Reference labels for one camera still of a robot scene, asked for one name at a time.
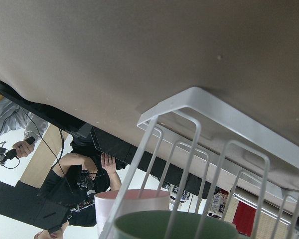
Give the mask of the pink cup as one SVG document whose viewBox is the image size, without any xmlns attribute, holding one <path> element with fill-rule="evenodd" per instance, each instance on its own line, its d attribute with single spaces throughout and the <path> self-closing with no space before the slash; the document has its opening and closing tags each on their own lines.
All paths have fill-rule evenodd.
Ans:
<svg viewBox="0 0 299 239">
<path fill-rule="evenodd" d="M 157 192 L 152 189 L 144 189 L 142 195 L 138 197 L 139 192 L 139 189 L 130 189 L 126 192 L 121 207 L 116 214 L 116 218 L 133 212 L 169 209 L 170 192 Z M 107 191 L 95 195 L 98 235 L 103 231 L 103 227 L 109 217 L 117 194 L 118 191 Z"/>
</svg>

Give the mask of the seated person in black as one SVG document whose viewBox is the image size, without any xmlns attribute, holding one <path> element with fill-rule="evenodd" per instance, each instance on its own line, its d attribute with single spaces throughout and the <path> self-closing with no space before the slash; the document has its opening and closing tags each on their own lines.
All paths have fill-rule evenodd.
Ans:
<svg viewBox="0 0 299 239">
<path fill-rule="evenodd" d="M 34 238 L 61 239 L 68 226 L 95 226 L 95 194 L 120 189 L 117 171 L 127 164 L 98 150 L 96 142 L 91 135 L 74 137 L 72 151 L 47 174 L 38 195 L 69 207 L 70 214 L 55 232 L 42 230 Z"/>
</svg>

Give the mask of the person in grey shirt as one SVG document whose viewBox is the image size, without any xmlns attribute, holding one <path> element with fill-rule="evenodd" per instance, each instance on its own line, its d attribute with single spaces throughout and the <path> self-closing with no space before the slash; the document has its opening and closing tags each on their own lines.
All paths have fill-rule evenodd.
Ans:
<svg viewBox="0 0 299 239">
<path fill-rule="evenodd" d="M 37 142 L 47 128 L 46 120 L 23 110 L 18 104 L 0 95 L 0 135 L 9 131 L 24 130 L 23 140 L 12 146 L 18 158 L 27 157 L 34 151 L 35 143 L 30 144 L 26 139 L 33 137 Z"/>
</svg>

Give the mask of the green cup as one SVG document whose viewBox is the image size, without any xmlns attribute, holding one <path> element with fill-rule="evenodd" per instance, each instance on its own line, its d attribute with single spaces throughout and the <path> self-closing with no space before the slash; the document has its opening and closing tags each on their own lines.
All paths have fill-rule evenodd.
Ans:
<svg viewBox="0 0 299 239">
<path fill-rule="evenodd" d="M 162 239 L 171 211 L 143 211 L 118 217 L 114 222 L 115 239 Z M 193 239 L 201 219 L 200 214 L 177 212 L 172 225 L 172 239 Z M 206 217 L 202 239 L 242 239 L 236 228 L 216 218 Z"/>
</svg>

